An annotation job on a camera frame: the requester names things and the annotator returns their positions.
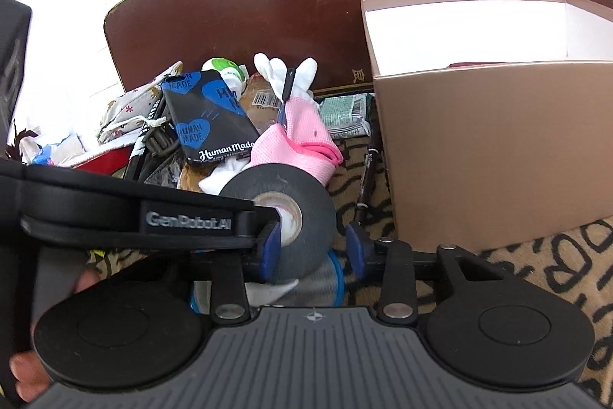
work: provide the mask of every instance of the metal bolt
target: metal bolt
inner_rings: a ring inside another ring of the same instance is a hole
[[[244,308],[237,304],[223,304],[215,309],[220,319],[238,319],[244,314]]]
[[[392,319],[407,319],[407,317],[413,315],[413,307],[395,302],[394,304],[385,305],[385,307],[383,307],[383,313]]]

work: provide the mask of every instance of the black circular pad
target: black circular pad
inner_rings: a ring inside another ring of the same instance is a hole
[[[483,312],[479,328],[495,342],[521,347],[540,342],[551,331],[551,324],[538,310],[523,305],[505,305]]]
[[[592,324],[577,307],[512,276],[460,283],[425,331],[457,373],[526,390],[577,380],[594,343]]]
[[[201,338],[198,316],[160,284],[103,282],[45,313],[34,347],[53,379],[109,390],[177,371]]]
[[[281,248],[274,281],[304,277],[326,260],[336,234],[336,211],[326,188],[311,174],[283,164],[264,164],[243,170],[221,190],[220,196],[253,200],[267,192],[292,198],[302,212],[302,230]]]

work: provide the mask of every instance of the pink glove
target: pink glove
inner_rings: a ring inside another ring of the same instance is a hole
[[[317,108],[291,97],[285,105],[287,131],[281,124],[269,127],[251,150],[249,166],[286,164],[301,168],[324,186],[343,156],[332,141]]]

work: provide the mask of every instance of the cardboard box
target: cardboard box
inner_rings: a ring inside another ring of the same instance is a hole
[[[363,0],[398,237],[471,251],[613,214],[613,10]],[[448,68],[462,62],[504,62]]]

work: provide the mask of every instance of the blue heart print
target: blue heart print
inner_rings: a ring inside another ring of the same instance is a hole
[[[169,77],[162,83],[162,89],[171,90],[177,94],[187,94],[200,80],[200,72],[193,71],[177,77]]]
[[[182,145],[198,149],[207,139],[208,133],[211,132],[211,124],[204,118],[197,118],[189,124],[177,124],[175,130]]]
[[[244,111],[236,101],[234,94],[231,93],[223,80],[215,79],[204,84],[202,95],[216,105],[228,110],[228,112],[244,115]]]

